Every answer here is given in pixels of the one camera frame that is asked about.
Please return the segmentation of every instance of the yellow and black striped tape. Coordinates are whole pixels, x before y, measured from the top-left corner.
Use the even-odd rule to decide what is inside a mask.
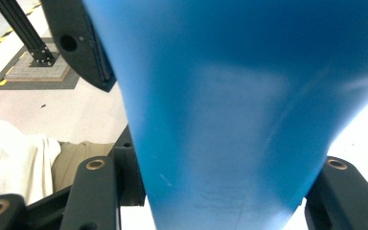
[[[37,4],[36,6],[34,6],[30,11],[28,11],[28,13],[26,13],[26,15],[30,15],[30,14],[32,14],[32,12],[34,12],[35,11],[35,9],[37,9],[38,7],[40,7],[41,6],[41,3],[39,3],[39,4]],[[7,30],[7,32],[5,33],[5,34],[3,34],[1,37],[0,37],[0,43],[3,41],[3,40],[5,40],[10,34],[11,34],[11,32],[13,31],[13,29],[12,28],[10,28],[10,29],[8,29]]]

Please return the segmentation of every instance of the white cloth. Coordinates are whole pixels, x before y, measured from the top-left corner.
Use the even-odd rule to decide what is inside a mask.
[[[60,151],[57,140],[24,135],[0,120],[0,195],[22,195],[31,204],[52,194],[51,167]]]

